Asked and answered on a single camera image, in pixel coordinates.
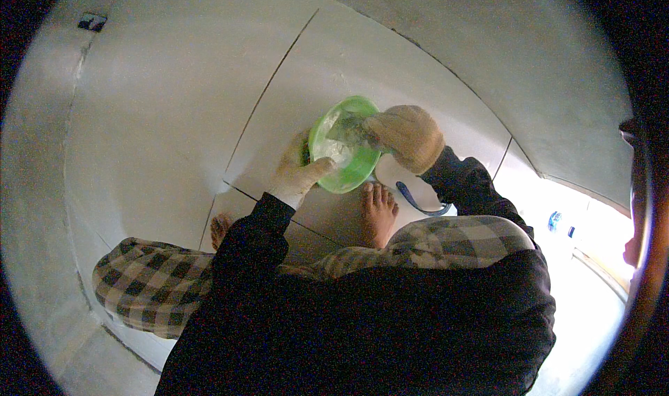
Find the plastic bottle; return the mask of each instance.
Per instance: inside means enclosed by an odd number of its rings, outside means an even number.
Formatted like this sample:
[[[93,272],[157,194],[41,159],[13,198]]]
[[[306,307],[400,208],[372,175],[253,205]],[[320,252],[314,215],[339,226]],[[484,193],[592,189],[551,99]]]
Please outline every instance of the plastic bottle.
[[[554,211],[548,218],[548,230],[556,235],[566,235],[570,238],[575,237],[576,228],[573,227],[562,213]]]

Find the knit glove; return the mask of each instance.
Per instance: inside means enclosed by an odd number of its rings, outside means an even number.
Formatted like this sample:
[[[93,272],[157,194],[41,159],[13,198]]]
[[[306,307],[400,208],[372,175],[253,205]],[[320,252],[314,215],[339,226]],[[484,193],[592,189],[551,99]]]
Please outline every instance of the knit glove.
[[[309,165],[302,166],[302,148],[309,131],[297,134],[284,152],[276,169],[268,193],[297,210],[305,200],[306,193],[322,177],[337,169],[330,157],[323,157]]]
[[[366,118],[364,129],[392,149],[399,165],[422,174],[434,165],[446,146],[444,135],[430,114],[418,106],[393,106]]]

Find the plaid pants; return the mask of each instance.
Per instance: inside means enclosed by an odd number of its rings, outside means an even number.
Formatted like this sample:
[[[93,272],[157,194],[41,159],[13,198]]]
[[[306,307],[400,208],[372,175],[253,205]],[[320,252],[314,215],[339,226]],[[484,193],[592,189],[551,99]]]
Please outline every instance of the plaid pants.
[[[279,275],[327,281],[366,267],[485,268],[520,250],[530,237],[497,216],[432,217],[402,227],[386,248],[346,247],[308,266],[280,264]],[[127,238],[93,271],[97,300],[130,328],[179,338],[212,286],[214,254]]]

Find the white powder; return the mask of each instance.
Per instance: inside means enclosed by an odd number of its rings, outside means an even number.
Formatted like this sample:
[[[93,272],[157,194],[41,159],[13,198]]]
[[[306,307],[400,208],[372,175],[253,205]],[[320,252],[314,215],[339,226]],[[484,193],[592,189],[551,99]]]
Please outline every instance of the white powder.
[[[323,132],[328,133],[340,116],[342,116],[342,112],[340,110],[332,113],[331,116],[327,116],[323,121]],[[319,143],[319,145],[314,148],[313,155],[315,158],[330,157],[341,169],[345,168],[348,166],[348,164],[351,163],[360,146],[362,145],[351,145],[347,142],[335,141],[334,139],[326,137]]]

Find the bare foot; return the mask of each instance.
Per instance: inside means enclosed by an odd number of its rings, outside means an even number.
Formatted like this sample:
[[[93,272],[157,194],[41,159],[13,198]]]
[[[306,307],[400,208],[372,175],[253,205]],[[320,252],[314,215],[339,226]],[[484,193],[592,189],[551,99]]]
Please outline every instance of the bare foot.
[[[399,213],[393,194],[380,183],[365,183],[360,194],[363,246],[385,248]]]
[[[225,234],[228,233],[228,229],[230,229],[234,222],[235,220],[225,212],[212,217],[212,223],[209,227],[212,231],[212,248],[214,250],[218,250],[221,242],[223,242],[223,238],[225,238]]]

